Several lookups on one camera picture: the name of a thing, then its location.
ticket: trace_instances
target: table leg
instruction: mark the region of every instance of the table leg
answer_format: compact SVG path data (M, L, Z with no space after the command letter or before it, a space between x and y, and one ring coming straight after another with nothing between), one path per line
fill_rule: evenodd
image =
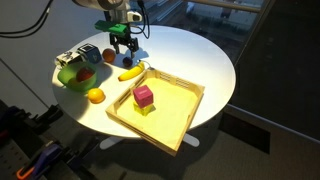
M111 137L100 142L100 149L102 149L102 150L108 149L109 147L117 144L118 142L120 142L122 140L123 140L123 138L121 138L121 137L111 136Z
M200 144L200 141L197 138L195 138L187 133L184 135L183 141L193 147L198 147Z

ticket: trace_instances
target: red apple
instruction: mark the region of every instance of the red apple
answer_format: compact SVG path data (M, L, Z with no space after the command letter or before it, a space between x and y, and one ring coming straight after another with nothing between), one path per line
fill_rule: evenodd
M94 75L94 70L91 69L90 67L83 67L81 68L78 72L77 72L77 81L81 82L81 81L85 81L89 78L91 78L91 76Z

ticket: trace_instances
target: white round table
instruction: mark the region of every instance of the white round table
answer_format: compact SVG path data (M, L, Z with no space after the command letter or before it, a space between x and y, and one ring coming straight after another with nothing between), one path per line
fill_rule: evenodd
M204 95L191 123L195 128L215 116L229 101L235 88L235 70L228 56L211 41L189 31L150 26L151 36L133 35L139 41L140 49L134 60L144 60L152 67L205 86ZM108 33L99 33L76 44L70 51L90 43L102 53L109 43ZM92 104L85 93L65 88L57 79L59 69L52 77L53 92L62 110L80 124L101 133L121 138L140 138L137 134L108 118L106 108L123 93L136 79L118 81L118 76L127 69L122 67L122 59L130 57L126 46L119 45L120 54L114 64L97 64L98 82L106 99L100 104Z

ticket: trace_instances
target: pink cube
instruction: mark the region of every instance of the pink cube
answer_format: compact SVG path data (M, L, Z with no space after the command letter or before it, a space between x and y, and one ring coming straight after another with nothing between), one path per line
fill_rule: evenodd
M147 85L134 89L133 96L140 108L153 103L153 93Z

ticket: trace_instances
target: fruit bowl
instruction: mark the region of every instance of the fruit bowl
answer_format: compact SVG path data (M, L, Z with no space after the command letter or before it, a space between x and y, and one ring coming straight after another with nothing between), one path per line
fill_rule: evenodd
M58 80L73 91L87 91L97 81L96 67L89 62L69 64L58 73Z

